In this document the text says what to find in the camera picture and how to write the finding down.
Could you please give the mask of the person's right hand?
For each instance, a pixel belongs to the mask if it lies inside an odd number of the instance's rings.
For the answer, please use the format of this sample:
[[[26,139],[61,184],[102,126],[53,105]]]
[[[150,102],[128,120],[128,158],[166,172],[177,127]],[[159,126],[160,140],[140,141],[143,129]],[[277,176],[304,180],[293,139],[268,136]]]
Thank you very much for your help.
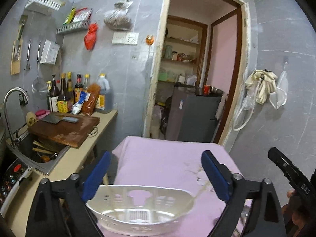
[[[287,198],[281,208],[287,236],[315,236],[315,206],[308,205],[295,190],[288,190]]]

